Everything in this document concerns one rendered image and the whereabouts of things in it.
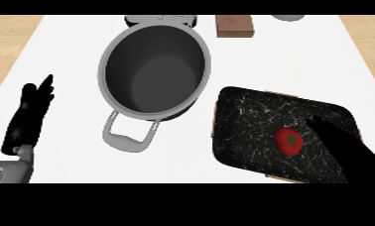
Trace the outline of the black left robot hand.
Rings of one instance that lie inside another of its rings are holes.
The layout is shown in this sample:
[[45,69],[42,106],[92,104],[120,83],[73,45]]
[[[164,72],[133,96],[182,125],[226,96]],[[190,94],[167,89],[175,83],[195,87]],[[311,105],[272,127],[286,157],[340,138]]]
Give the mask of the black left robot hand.
[[21,105],[8,126],[2,145],[2,153],[8,156],[17,156],[17,149],[24,145],[37,145],[45,116],[55,99],[54,90],[52,75],[40,85],[27,83],[23,87]]

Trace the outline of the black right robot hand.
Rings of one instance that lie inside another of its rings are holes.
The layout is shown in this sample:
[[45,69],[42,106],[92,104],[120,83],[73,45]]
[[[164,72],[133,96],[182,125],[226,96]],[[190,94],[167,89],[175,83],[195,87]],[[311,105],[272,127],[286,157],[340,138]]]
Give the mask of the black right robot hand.
[[318,116],[306,120],[350,183],[375,183],[375,154],[364,142]]

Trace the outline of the red tomato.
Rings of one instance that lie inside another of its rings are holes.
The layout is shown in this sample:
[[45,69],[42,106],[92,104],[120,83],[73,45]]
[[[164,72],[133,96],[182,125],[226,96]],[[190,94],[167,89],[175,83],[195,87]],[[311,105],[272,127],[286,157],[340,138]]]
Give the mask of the red tomato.
[[287,157],[294,157],[303,148],[303,137],[296,129],[290,127],[281,127],[275,132],[275,141],[281,153]]

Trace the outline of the black speckled tray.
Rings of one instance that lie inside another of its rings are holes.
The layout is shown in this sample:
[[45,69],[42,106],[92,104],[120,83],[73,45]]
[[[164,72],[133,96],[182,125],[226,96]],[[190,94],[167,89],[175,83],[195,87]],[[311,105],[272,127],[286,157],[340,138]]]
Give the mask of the black speckled tray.
[[[343,183],[346,176],[319,137],[306,125],[318,116],[350,135],[359,134],[350,111],[331,103],[240,87],[221,91],[213,128],[213,153],[229,167],[305,183]],[[287,157],[277,146],[281,127],[297,130],[303,148]]]

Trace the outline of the grey metal pot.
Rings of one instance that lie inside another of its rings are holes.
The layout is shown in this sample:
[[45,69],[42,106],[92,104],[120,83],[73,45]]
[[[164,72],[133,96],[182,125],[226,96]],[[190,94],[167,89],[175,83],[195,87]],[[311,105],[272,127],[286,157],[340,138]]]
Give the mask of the grey metal pot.
[[[113,108],[104,141],[129,153],[142,152],[161,122],[194,106],[212,74],[212,55],[194,30],[195,15],[128,15],[128,28],[110,42],[98,65],[98,87]],[[111,131],[117,115],[153,123],[138,141]]]

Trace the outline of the pale grey round object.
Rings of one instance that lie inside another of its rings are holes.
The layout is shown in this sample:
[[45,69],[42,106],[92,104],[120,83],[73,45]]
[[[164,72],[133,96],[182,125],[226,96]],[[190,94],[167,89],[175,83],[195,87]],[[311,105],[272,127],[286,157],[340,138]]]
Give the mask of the pale grey round object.
[[278,20],[286,22],[294,22],[303,19],[305,15],[272,15]]

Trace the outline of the brown wooden block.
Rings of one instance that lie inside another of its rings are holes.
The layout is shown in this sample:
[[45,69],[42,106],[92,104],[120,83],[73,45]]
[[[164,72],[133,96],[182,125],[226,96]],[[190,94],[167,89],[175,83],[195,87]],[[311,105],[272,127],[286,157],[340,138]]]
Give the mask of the brown wooden block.
[[250,15],[218,15],[219,38],[252,38],[256,33],[253,17]]

